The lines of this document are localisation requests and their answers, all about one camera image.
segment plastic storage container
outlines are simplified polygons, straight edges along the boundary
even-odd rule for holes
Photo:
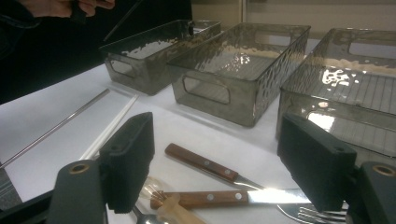
[[[154,95],[170,84],[166,62],[221,32],[218,21],[172,21],[100,48],[113,81]]]
[[[254,126],[304,58],[309,26],[240,23],[168,62],[177,102]]]
[[[332,29],[281,88],[283,113],[309,118],[358,152],[396,165],[396,32]]]

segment silverware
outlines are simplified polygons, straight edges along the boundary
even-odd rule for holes
[[[265,189],[265,187],[248,180],[247,178],[238,174],[236,171],[188,151],[186,148],[180,147],[176,144],[170,144],[165,149],[165,153],[175,159],[184,161],[189,165],[215,175],[228,183],[237,185],[238,188]]]
[[[199,156],[193,152],[188,151],[187,149],[183,147],[179,147],[175,144],[169,145],[165,153],[169,156],[172,156],[180,161],[184,161],[189,165],[192,165],[196,168],[199,168],[201,170],[204,170],[212,175],[215,175],[217,177],[220,177],[221,179],[227,181],[228,183],[232,183],[236,185],[238,188],[248,188],[248,189],[265,189],[264,187],[242,177],[240,174],[238,174],[236,171],[233,171],[227,167],[224,167],[220,164],[217,164],[211,160],[208,160],[202,156]],[[335,216],[337,212],[326,212],[326,213],[320,213],[318,212],[314,205],[312,203],[283,203],[283,204],[278,204],[277,207],[280,209],[280,211],[286,215],[287,217],[290,217],[298,222],[305,223],[305,224],[317,224],[317,223],[345,223],[346,216],[345,216],[345,211],[342,211],[340,214],[338,214],[338,218],[340,219],[341,222],[334,222],[334,219],[332,219],[332,222],[329,222],[329,220],[324,219],[325,217],[323,214],[327,214],[327,216],[330,214],[332,216]]]
[[[344,224],[347,223],[347,203],[340,212],[318,212],[313,204],[279,204],[279,210],[287,217],[305,224]]]
[[[178,194],[164,195],[161,188],[162,183],[158,179],[148,176],[139,194],[142,198],[158,204],[157,217],[160,220],[168,220],[171,223],[179,224],[204,224],[194,213],[180,206],[180,196]]]
[[[165,197],[179,195],[178,204],[185,208],[248,205],[256,203],[311,203],[300,189],[260,189],[196,192],[162,192]],[[157,200],[150,200],[150,206],[161,206]]]
[[[157,216],[154,214],[143,214],[140,210],[136,207],[136,205],[132,208],[134,211],[134,215],[137,217],[136,224],[165,224],[167,222],[159,221]]]
[[[47,131],[46,133],[44,133],[43,135],[41,135],[39,138],[37,138],[33,143],[31,143],[29,146],[25,147],[23,150],[21,150],[20,152],[18,152],[17,154],[15,154],[13,157],[11,157],[8,161],[6,161],[5,163],[3,163],[0,166],[0,169],[5,168],[6,166],[8,166],[10,163],[12,163],[13,161],[15,161],[17,158],[19,158],[21,155],[23,155],[24,153],[26,153],[27,151],[29,151],[30,149],[32,149],[33,147],[35,147],[37,144],[39,144],[40,142],[42,142],[44,139],[46,139],[48,136],[50,136],[52,133],[55,133],[58,129],[62,128],[67,122],[69,122],[70,120],[72,120],[73,118],[75,118],[77,115],[79,115],[82,111],[86,110],[88,107],[90,107],[91,105],[93,105],[96,101],[98,101],[99,99],[101,99],[102,97],[104,97],[106,94],[108,94],[110,92],[109,89],[106,89],[104,91],[102,91],[101,93],[99,93],[97,96],[95,96],[93,99],[91,99],[87,104],[85,104],[84,106],[82,106],[80,109],[78,109],[76,112],[74,112],[73,114],[71,114],[69,117],[67,117],[66,119],[62,120],[60,123],[58,123],[55,127],[51,128],[49,131]]]

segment steak knife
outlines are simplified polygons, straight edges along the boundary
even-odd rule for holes
[[[176,144],[170,144],[165,149],[165,153],[198,169],[209,172],[210,174],[215,175],[228,183],[237,185],[240,189],[264,189],[263,186],[248,180],[247,178],[238,174],[236,171],[215,163]]]
[[[178,202],[185,208],[205,208],[248,204],[311,203],[301,189],[259,189],[196,192],[159,192],[162,196],[180,195]],[[152,198],[150,207],[158,209],[162,203]]]

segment finger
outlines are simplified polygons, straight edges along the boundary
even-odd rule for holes
[[[72,8],[69,1],[56,2],[56,4],[52,4],[49,8],[49,16],[51,17],[64,18],[64,17],[70,17],[71,14],[72,14]]]
[[[95,11],[95,7],[93,7],[92,5],[88,5],[86,3],[83,2],[79,2],[78,6],[85,12],[87,13],[87,17],[91,17],[94,16],[96,11]]]
[[[78,0],[80,3],[84,3],[91,7],[96,7],[96,0]]]
[[[96,2],[96,5],[98,7],[102,7],[105,9],[112,9],[116,4],[114,0],[107,0],[107,1],[99,0]]]

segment white tabletop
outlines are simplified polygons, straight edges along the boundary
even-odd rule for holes
[[[121,123],[136,114],[153,113],[156,153],[149,175],[161,180],[165,191],[235,189],[170,159],[164,154],[170,143],[227,166],[265,187],[298,188],[276,155],[278,98],[254,128],[246,128],[178,105],[172,86],[147,96],[114,83],[104,65],[0,105],[0,161],[11,158],[105,89],[111,92],[6,168],[24,202],[51,190],[58,171],[77,161],[135,94],[139,98]],[[143,213],[155,213],[149,208],[149,200],[139,199],[137,206]],[[269,205],[192,212],[213,224],[295,223]],[[111,211],[108,214],[110,223],[136,222],[133,214],[114,215]]]

